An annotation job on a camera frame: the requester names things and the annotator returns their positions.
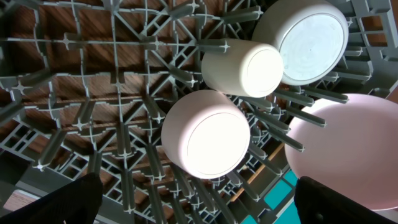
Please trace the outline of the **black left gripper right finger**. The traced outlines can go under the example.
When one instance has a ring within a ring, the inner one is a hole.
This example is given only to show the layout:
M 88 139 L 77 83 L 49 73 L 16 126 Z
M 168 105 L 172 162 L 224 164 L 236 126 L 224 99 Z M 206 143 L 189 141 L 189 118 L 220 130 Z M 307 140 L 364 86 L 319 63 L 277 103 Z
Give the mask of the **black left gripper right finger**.
M 296 183 L 294 203 L 302 224 L 396 224 L 307 176 Z

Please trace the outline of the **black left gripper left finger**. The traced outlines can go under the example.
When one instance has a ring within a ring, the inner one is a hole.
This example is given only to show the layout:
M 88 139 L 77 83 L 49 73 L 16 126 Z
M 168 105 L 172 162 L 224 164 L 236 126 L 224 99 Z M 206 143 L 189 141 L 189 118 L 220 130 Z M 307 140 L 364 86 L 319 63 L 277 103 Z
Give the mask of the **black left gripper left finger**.
M 102 204 L 103 183 L 89 173 L 58 190 L 1 217 L 1 223 L 87 223 L 94 222 Z

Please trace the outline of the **white round plate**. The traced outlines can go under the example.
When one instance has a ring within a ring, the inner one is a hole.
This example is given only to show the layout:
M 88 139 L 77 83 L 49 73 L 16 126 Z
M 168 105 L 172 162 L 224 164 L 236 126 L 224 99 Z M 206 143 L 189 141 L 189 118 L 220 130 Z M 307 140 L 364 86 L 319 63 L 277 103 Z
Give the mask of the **white round plate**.
M 285 146 L 290 168 L 370 210 L 397 208 L 397 103 L 350 94 L 345 104 L 319 99 L 304 112 L 325 127 L 294 118 L 289 137 L 304 146 Z

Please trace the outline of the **pink upturned bowl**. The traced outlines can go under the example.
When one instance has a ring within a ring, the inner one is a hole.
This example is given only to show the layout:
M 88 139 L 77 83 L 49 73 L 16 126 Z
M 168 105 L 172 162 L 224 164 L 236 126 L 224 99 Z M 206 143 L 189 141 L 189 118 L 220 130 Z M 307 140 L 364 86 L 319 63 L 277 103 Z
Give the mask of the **pink upturned bowl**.
M 214 179 L 231 172 L 250 142 L 245 115 L 224 94 L 200 90 L 179 99 L 161 130 L 167 157 L 194 177 Z

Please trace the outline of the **white paper cup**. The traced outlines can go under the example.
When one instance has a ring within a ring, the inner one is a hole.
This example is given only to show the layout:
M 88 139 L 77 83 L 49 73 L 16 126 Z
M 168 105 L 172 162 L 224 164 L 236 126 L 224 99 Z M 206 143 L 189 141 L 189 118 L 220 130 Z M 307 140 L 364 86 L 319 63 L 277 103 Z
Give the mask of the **white paper cup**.
M 229 95 L 262 98 L 272 93 L 284 74 L 279 51 L 250 40 L 227 39 L 224 52 L 205 52 L 201 73 L 206 85 Z

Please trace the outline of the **grey shallow bowl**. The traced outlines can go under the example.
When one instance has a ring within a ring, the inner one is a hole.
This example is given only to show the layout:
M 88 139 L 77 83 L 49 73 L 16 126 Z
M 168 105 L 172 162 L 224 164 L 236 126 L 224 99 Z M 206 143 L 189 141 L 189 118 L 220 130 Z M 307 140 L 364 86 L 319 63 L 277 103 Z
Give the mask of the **grey shallow bowl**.
M 274 46 L 284 63 L 282 83 L 308 85 L 327 75 L 348 43 L 348 22 L 325 0 L 278 0 L 258 20 L 251 40 Z

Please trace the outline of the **wooden chopstick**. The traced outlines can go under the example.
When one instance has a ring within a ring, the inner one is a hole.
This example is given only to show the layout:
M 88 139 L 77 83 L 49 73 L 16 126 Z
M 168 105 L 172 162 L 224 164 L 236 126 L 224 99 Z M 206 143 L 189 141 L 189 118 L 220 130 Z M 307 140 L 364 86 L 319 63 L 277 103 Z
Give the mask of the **wooden chopstick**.
M 276 149 L 274 150 L 274 152 L 272 152 L 272 153 L 267 157 L 267 159 L 268 159 L 269 161 L 273 160 L 273 158 L 275 158 L 275 156 L 282 150 L 282 148 L 284 147 L 284 145 L 285 145 L 284 143 L 280 143 L 280 144 L 276 147 Z M 267 167 L 267 166 L 264 165 L 264 164 L 262 164 L 262 165 L 258 168 L 258 170 L 255 171 L 255 173 L 253 173 L 253 175 L 250 176 L 250 178 L 246 181 L 247 184 L 251 184 L 251 183 L 253 182 L 253 180 L 264 170 L 265 167 Z M 239 198 L 239 196 L 240 196 L 243 192 L 245 192 L 245 191 L 246 191 L 246 190 L 244 189 L 244 187 L 241 187 L 241 188 L 238 190 L 238 192 L 237 192 L 234 196 L 232 196 L 231 201 L 232 201 L 232 202 L 236 201 L 236 200 Z

